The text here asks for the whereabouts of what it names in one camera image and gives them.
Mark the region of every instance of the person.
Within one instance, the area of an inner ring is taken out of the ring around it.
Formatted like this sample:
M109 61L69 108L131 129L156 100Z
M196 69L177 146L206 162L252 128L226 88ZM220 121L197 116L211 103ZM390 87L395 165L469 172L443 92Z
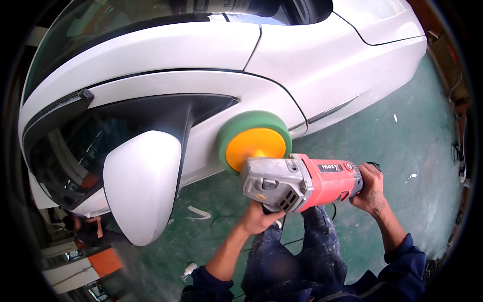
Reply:
M77 239L90 247L105 247L115 241L129 242L124 234L106 230L109 221L113 219L111 213L92 218L80 214L67 215L62 219L65 228L73 231Z
M359 166L365 188L350 203L368 212L379 225L388 265L376 277L371 271L354 284L344 285L347 266L334 224L324 206L301 213L304 221L302 251L294 256L281 243L282 230L274 222L285 213L263 214L262 205L250 201L237 225L205 266L192 273L193 285L181 300L231 301L231 277L241 247L257 234L241 282L245 301L414 301L424 291L422 274L426 255L413 245L383 196L383 174L373 165Z

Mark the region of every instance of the chrome trim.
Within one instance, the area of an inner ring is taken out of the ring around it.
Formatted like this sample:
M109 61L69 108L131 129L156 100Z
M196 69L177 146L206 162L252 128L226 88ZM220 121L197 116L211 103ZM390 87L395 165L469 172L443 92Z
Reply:
M288 131L290 132L290 131L292 131L292 130L297 129L298 127L302 127L303 125L305 125L305 122L301 122L301 123L300 123L300 124L298 124L298 125L295 125L295 126L293 126L293 127L290 127L290 128L288 129Z
M356 95L355 97L352 97L346 101L343 101L342 103L340 103L339 105L335 105L334 107L328 109L328 110L325 110L324 112L320 113L320 114L317 114L316 116L314 117L311 117L309 118L307 121L309 122L309 124L312 124L316 121L318 121L319 119L321 118L324 118L326 116L329 116L333 113L336 113L337 111L339 111L340 109L344 108L345 106L349 105L350 102L352 102L355 98L357 98L358 96L360 96L360 94Z

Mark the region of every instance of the paint-stained pants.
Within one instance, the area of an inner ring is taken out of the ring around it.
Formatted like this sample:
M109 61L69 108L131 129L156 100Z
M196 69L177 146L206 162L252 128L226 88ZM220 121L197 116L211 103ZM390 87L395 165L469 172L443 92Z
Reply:
M301 214L305 236L298 255L292 255L280 243L282 230L276 225L254 238L241 282L248 299L284 281L344 283L347 265L341 258L334 223L323 206L309 208Z

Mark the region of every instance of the car window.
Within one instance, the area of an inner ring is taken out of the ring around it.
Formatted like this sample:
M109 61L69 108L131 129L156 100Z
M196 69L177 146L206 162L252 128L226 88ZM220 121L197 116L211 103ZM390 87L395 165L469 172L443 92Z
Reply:
M70 209L102 187L109 152L142 133L141 125L97 112L54 129L32 148L30 163L37 181L57 204Z
M314 3L331 0L73 0L44 37L32 62L23 102L55 69L104 41L141 29L184 22L299 25Z

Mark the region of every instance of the green floor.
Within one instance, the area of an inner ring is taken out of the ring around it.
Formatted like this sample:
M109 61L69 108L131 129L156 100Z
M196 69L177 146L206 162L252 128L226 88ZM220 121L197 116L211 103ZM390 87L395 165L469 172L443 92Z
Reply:
M384 173L384 195L406 232L432 258L446 247L454 226L462 187L451 143L456 128L444 88L429 55L414 78L383 100L329 128L294 141L293 152L311 158L378 162ZM188 210L193 206L210 219ZM247 205L238 178L226 172L181 189L164 233L146 247L116 247L126 264L128 287L140 301L177 301L183 287L180 275L191 262L205 264L222 243ZM381 235L370 215L348 201L337 202L334 219L347 263L346 283L366 270L385 266ZM333 213L334 206L327 211ZM303 238L300 214L286 216L282 242ZM287 244L294 254L302 241ZM250 242L237 262L232 292L243 294L243 277Z

